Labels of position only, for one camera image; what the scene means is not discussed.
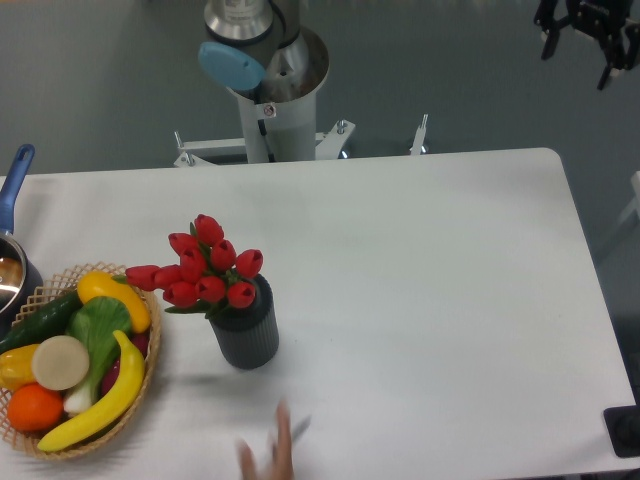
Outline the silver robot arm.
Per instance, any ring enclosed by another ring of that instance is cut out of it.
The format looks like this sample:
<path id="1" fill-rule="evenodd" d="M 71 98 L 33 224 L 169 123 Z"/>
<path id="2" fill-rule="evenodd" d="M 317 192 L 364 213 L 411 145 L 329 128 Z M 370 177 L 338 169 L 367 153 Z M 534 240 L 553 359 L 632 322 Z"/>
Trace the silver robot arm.
<path id="1" fill-rule="evenodd" d="M 605 67 L 597 88 L 614 70 L 639 64 L 639 22 L 631 1 L 567 1 L 556 16 L 556 1 L 540 1 L 534 16 L 545 38 L 541 58 L 553 56 L 565 27 L 599 44 Z M 204 23 L 209 39 L 198 61 L 215 82 L 250 101 L 284 103 L 321 86 L 329 70 L 322 40 L 300 24 L 298 1 L 208 1 Z"/>

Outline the blurred human hand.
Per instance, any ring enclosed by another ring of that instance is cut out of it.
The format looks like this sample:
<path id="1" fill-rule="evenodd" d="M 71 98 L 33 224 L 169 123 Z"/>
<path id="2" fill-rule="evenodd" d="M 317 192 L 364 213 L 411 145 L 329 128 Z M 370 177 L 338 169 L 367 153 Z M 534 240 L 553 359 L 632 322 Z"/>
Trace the blurred human hand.
<path id="1" fill-rule="evenodd" d="M 290 411 L 287 403 L 281 400 L 275 411 L 277 425 L 277 441 L 272 447 L 271 461 L 268 467 L 257 467 L 253 451 L 244 441 L 237 444 L 238 462 L 242 479 L 275 479 L 294 478 L 292 460 L 293 434 Z"/>

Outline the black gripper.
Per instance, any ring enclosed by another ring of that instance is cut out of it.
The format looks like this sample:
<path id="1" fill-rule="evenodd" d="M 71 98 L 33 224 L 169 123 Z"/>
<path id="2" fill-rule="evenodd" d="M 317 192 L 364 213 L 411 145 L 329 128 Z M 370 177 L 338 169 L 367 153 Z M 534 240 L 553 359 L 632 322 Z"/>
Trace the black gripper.
<path id="1" fill-rule="evenodd" d="M 545 35 L 542 60 L 551 58 L 560 38 L 560 31 L 571 26 L 600 45 L 605 67 L 597 83 L 603 90 L 614 70 L 634 68 L 634 47 L 639 46 L 639 22 L 631 18 L 633 1 L 565 1 L 566 14 L 555 17 L 559 1 L 540 1 L 533 22 Z"/>

